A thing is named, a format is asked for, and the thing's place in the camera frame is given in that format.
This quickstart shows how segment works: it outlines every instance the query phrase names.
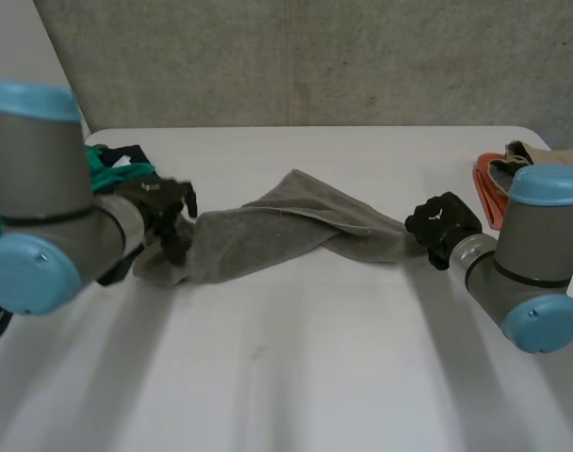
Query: robotic arm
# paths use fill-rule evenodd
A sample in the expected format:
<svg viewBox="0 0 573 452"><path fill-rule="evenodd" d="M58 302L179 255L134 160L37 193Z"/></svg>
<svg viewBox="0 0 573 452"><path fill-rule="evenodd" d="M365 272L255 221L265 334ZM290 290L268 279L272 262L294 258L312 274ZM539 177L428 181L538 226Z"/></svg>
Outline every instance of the robotic arm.
<svg viewBox="0 0 573 452"><path fill-rule="evenodd" d="M191 186L153 175L95 197L80 123L71 91L0 82L0 306L12 313L54 311L149 234L184 263L174 224Z"/></svg>
<svg viewBox="0 0 573 452"><path fill-rule="evenodd" d="M452 193L417 207L406 228L517 347L548 353L573 341L573 167L520 170L498 241Z"/></svg>
<svg viewBox="0 0 573 452"><path fill-rule="evenodd" d="M11 313L53 312L150 234L184 264L174 226L184 204L196 216L191 186L150 176L94 197L80 122L69 90L0 83L0 306ZM451 193L406 228L516 346L554 351L573 340L573 167L522 169L509 197L498 241Z"/></svg>

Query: light blue joint cap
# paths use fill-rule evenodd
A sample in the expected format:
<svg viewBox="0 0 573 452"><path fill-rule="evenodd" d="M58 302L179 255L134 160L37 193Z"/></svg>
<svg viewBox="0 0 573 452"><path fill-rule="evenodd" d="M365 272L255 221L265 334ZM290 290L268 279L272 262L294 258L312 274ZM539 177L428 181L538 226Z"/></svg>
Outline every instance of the light blue joint cap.
<svg viewBox="0 0 573 452"><path fill-rule="evenodd" d="M15 314L48 314L74 298L81 277L57 246L35 235L0 236L0 306Z"/></svg>
<svg viewBox="0 0 573 452"><path fill-rule="evenodd" d="M31 83L0 81L0 113L81 123L79 103L70 89Z"/></svg>
<svg viewBox="0 0 573 452"><path fill-rule="evenodd" d="M572 205L573 167L529 165L516 172L509 198L530 205Z"/></svg>
<svg viewBox="0 0 573 452"><path fill-rule="evenodd" d="M513 344L529 353L550 353L573 341L573 298L548 294L516 306L500 325Z"/></svg>

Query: black ring band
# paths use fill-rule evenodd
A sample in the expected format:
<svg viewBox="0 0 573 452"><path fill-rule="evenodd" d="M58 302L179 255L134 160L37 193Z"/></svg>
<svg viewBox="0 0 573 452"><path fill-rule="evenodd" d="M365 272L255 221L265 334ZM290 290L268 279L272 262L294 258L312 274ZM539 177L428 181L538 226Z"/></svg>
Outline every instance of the black ring band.
<svg viewBox="0 0 573 452"><path fill-rule="evenodd" d="M568 287L569 284L571 283L571 278L560 281L544 281L544 280L534 280L532 278L527 278L525 276L517 275L516 273L513 273L511 270L507 270L506 268L501 266L496 261L496 259L494 260L494 268L500 275L507 277L509 280L513 280L516 283L531 285L533 287L541 287L543 289L561 289Z"/></svg>
<svg viewBox="0 0 573 452"><path fill-rule="evenodd" d="M465 273L465 288L468 290L468 277L471 276L471 271L473 271L473 268L475 268L475 266L477 266L477 264L479 264L482 260L493 256L496 252L494 250L488 251L485 254L482 254L481 256L479 256L477 259L475 259L470 266L468 266L467 268L467 273Z"/></svg>
<svg viewBox="0 0 573 452"><path fill-rule="evenodd" d="M70 212L68 214L51 215L50 217L45 218L9 218L0 216L0 219L6 226L41 226L44 224L54 224L61 223L63 221L73 221L75 219L80 219L86 217L92 211L93 207L88 207L82 210L75 210L74 212Z"/></svg>

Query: table surface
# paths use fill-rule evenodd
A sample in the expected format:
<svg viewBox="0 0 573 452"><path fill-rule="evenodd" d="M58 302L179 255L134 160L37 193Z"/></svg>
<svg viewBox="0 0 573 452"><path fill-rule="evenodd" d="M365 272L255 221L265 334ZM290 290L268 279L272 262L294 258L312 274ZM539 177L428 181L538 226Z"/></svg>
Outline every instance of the table surface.
<svg viewBox="0 0 573 452"><path fill-rule="evenodd" d="M297 168L404 220L448 190L484 218L473 162L514 139L546 148L518 127L105 130L88 143L140 144L160 174L194 183L201 211ZM424 259L318 249L217 285L129 277L0 340L0 452L26 450L573 452L573 344L519 351Z"/></svg>

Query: orange object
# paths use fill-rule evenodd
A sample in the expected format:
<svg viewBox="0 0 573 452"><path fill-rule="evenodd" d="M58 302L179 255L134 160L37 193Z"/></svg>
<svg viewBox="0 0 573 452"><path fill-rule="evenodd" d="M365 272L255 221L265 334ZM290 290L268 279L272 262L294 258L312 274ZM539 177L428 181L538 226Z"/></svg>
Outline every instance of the orange object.
<svg viewBox="0 0 573 452"><path fill-rule="evenodd" d="M487 174L487 169L492 160L505 159L502 153L484 153L477 159L477 165L473 169L473 182L477 188L477 194L482 202L483 211L492 229L500 230L504 220L504 211L508 198L501 193Z"/></svg>

